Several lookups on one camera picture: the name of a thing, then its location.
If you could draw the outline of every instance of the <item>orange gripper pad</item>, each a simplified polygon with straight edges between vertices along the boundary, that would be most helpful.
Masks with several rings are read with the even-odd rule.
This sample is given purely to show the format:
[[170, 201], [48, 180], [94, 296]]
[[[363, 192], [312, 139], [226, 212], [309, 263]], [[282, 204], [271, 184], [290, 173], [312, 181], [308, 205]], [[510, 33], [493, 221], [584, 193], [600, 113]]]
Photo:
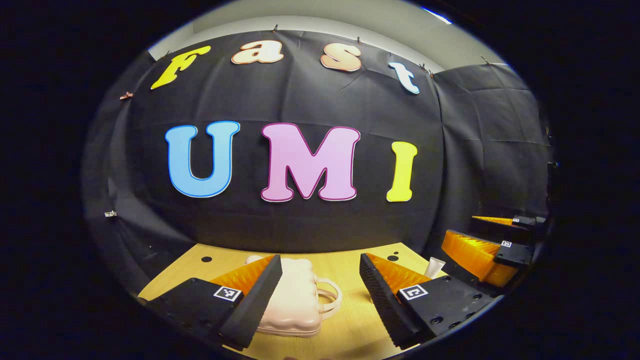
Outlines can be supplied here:
[[492, 218], [492, 217], [474, 217], [474, 218], [484, 220], [484, 221], [496, 222], [498, 224], [513, 225], [512, 218]]
[[447, 230], [442, 250], [481, 282], [503, 287], [518, 272], [513, 266], [493, 262], [500, 245]]
[[387, 282], [387, 285], [389, 285], [389, 288], [391, 288], [394, 295], [397, 294], [400, 289], [416, 284], [422, 284], [423, 282], [431, 280], [429, 277], [413, 270], [409, 270], [404, 266], [395, 264], [387, 259], [380, 258], [370, 253], [367, 253], [367, 256], [378, 269], [382, 278]]
[[241, 290], [246, 296], [274, 256], [275, 255], [266, 256], [260, 260], [254, 261], [253, 263], [240, 266], [239, 268], [224, 275], [220, 275], [209, 282]]

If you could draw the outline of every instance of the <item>yellow letter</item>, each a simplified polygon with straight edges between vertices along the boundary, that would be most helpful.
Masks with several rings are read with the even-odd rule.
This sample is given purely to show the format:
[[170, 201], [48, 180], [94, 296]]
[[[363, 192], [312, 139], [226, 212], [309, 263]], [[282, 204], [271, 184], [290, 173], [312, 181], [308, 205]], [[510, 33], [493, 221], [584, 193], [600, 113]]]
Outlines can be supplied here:
[[249, 44], [242, 45], [240, 50], [243, 50], [234, 55], [231, 58], [231, 62], [234, 64], [249, 64], [255, 61], [261, 63], [274, 63], [284, 58], [283, 54], [280, 54], [282, 44], [275, 40], [263, 40], [254, 41]]
[[413, 167], [413, 157], [418, 153], [418, 149], [408, 142], [394, 142], [391, 149], [396, 154], [396, 173], [394, 174], [394, 184], [387, 192], [387, 201], [409, 201], [411, 199], [411, 169]]
[[166, 70], [160, 75], [160, 78], [151, 85], [151, 90], [158, 88], [163, 85], [167, 85], [168, 83], [175, 80], [178, 75], [175, 74], [176, 71], [184, 70], [193, 63], [193, 60], [196, 59], [196, 54], [202, 55], [206, 54], [211, 50], [211, 46], [201, 47], [199, 49], [192, 50], [188, 53], [180, 54], [173, 59], [171, 59], [171, 64], [166, 68]]
[[320, 62], [327, 69], [356, 71], [362, 65], [356, 57], [360, 56], [360, 50], [352, 45], [329, 44], [324, 47], [324, 53], [326, 55], [320, 56]]

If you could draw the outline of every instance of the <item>white tube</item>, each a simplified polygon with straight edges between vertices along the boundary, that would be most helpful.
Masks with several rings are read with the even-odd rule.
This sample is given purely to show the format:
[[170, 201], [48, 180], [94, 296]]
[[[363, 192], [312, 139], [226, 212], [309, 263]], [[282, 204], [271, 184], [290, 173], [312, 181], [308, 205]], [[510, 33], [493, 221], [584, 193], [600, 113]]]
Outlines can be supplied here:
[[429, 260], [429, 265], [427, 266], [427, 271], [424, 272], [424, 276], [429, 277], [430, 279], [435, 279], [438, 277], [438, 272], [442, 270], [444, 265], [444, 261], [431, 258]]

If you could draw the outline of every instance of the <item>metal clip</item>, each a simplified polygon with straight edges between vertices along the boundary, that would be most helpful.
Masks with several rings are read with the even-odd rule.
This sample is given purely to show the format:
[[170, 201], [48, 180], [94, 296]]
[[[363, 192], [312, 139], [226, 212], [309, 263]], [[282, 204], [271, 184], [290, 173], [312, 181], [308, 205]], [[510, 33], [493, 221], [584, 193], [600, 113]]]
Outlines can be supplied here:
[[130, 97], [133, 97], [133, 94], [127, 91], [126, 94], [124, 94], [123, 96], [120, 97], [120, 100], [125, 100], [125, 99], [128, 99]]

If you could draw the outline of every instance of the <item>light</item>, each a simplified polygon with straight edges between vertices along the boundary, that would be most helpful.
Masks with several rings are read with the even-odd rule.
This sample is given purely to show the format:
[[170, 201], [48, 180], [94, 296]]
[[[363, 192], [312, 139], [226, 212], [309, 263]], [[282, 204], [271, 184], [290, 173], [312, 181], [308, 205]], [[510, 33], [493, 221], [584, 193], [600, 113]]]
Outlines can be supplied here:
[[431, 11], [429, 11], [429, 10], [425, 9], [425, 8], [422, 8], [422, 9], [423, 9], [424, 11], [426, 11], [426, 12], [430, 13], [431, 15], [433, 15], [433, 16], [435, 16], [435, 17], [437, 17], [438, 19], [442, 20], [442, 22], [444, 22], [445, 24], [451, 24], [451, 21], [449, 21], [449, 20], [447, 20], [447, 19], [443, 18], [442, 16], [440, 16], [440, 15], [436, 14], [435, 12], [431, 12]]

